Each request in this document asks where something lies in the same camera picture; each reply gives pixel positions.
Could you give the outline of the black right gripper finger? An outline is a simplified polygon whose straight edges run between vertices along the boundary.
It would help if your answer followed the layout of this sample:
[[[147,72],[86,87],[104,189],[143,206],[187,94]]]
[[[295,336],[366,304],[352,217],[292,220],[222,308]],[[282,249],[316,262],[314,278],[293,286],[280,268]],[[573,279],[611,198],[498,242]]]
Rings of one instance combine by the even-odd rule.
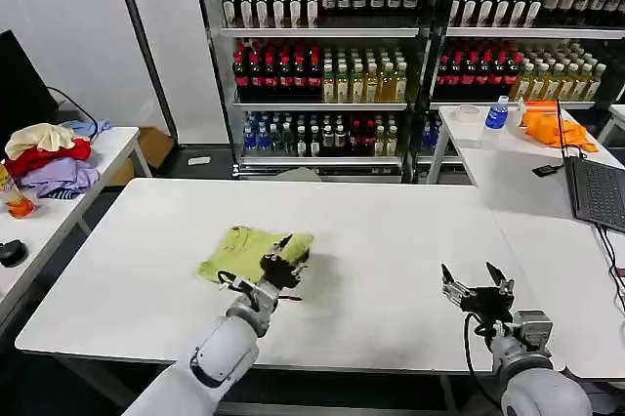
[[[515,282],[512,279],[508,279],[500,269],[490,262],[486,263],[486,268],[494,285],[498,288],[499,294],[512,296]]]
[[[463,309],[463,304],[472,297],[472,291],[454,279],[445,264],[441,264],[442,293],[455,306]]]

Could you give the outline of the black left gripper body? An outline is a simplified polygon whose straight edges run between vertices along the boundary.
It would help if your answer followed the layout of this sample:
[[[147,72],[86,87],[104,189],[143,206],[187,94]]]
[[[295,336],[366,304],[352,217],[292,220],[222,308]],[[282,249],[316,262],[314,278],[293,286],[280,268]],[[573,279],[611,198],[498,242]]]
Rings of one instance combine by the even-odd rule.
[[[263,271],[261,280],[279,290],[294,289],[301,280],[299,266],[276,255],[264,256],[260,267]]]

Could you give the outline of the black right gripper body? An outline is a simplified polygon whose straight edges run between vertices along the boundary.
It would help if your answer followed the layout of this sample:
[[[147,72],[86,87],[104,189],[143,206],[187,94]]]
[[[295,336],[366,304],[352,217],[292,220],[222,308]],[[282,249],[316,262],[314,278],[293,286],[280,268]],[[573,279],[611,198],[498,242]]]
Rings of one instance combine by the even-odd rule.
[[[477,315],[483,324],[491,325],[496,321],[511,323],[511,308],[515,300],[512,296],[500,295],[496,286],[469,288],[472,297],[463,304],[463,312]]]

